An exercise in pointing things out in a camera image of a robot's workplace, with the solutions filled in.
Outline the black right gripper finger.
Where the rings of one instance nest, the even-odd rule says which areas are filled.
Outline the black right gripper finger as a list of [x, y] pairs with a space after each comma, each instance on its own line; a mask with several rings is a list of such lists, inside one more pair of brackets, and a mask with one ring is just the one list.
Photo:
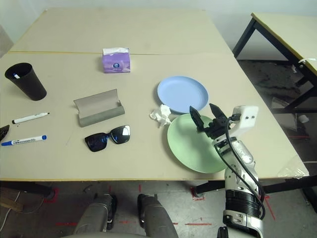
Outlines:
[[197, 131], [204, 131], [204, 122], [201, 119], [199, 112], [192, 106], [190, 106], [190, 116], [196, 125]]
[[227, 120], [226, 115], [217, 105], [210, 103], [210, 109], [215, 119]]

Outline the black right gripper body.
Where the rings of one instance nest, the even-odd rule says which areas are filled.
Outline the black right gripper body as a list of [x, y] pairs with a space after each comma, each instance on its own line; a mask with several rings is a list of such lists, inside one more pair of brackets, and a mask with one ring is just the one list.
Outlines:
[[207, 137], [211, 139], [216, 139], [222, 135], [225, 134], [225, 130], [229, 128], [228, 125], [226, 125], [227, 117], [219, 117], [213, 119], [211, 122], [209, 122], [208, 126], [205, 127], [205, 124], [202, 119], [198, 122], [198, 132], [199, 133], [205, 133]]

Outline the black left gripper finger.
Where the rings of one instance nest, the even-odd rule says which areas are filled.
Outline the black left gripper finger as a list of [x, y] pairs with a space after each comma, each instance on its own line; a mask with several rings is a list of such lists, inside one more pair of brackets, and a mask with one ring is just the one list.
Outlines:
[[6, 137], [8, 131], [9, 131], [9, 127], [10, 127], [10, 125], [8, 124], [8, 125], [0, 128], [0, 140], [3, 140]]

